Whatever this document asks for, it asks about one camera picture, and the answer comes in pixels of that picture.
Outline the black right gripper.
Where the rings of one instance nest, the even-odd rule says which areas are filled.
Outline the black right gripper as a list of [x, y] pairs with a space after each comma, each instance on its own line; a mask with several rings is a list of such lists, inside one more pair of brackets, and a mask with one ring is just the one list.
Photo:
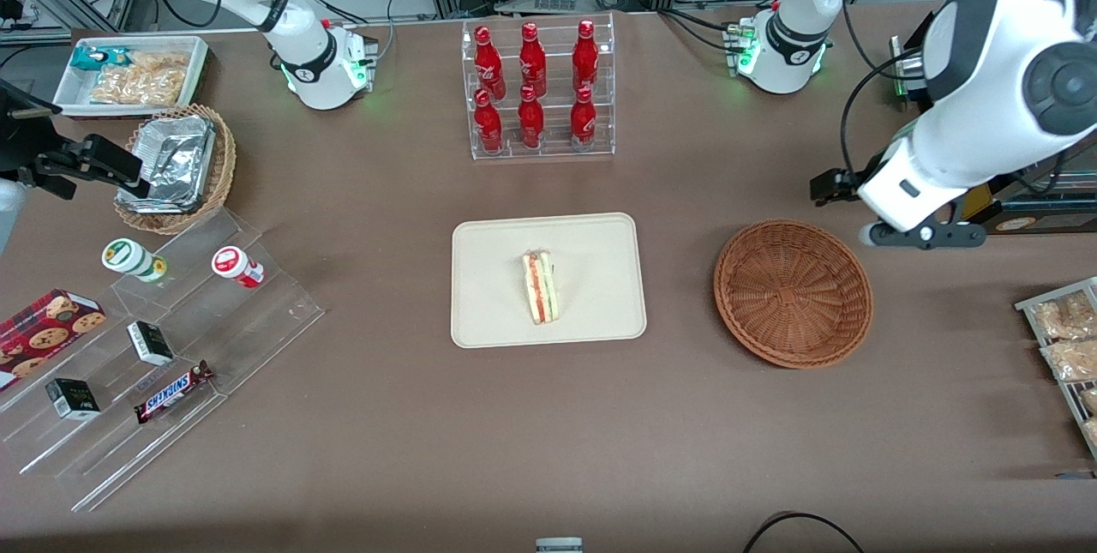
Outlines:
[[[60, 108], [50, 101], [36, 99], [15, 84], [1, 81], [1, 177], [16, 181], [19, 172], [19, 182], [24, 187], [70, 201], [77, 190], [73, 182], [57, 174], [39, 173], [34, 167], [41, 154], [57, 153], [55, 163], [81, 171], [77, 159], [66, 149], [69, 139], [52, 124], [52, 117], [58, 114]], [[112, 177], [121, 187], [145, 184], [142, 159], [105, 136], [84, 136], [80, 159], [90, 169]]]

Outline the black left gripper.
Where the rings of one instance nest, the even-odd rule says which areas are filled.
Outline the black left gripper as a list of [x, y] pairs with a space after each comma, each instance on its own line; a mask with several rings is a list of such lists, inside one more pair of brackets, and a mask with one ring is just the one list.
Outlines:
[[857, 196], [860, 187], [866, 185], [878, 173], [881, 163], [890, 157], [892, 147], [881, 147], [860, 171], [850, 169], [828, 170], [811, 179], [811, 201], [815, 205], [830, 204], [840, 196]]

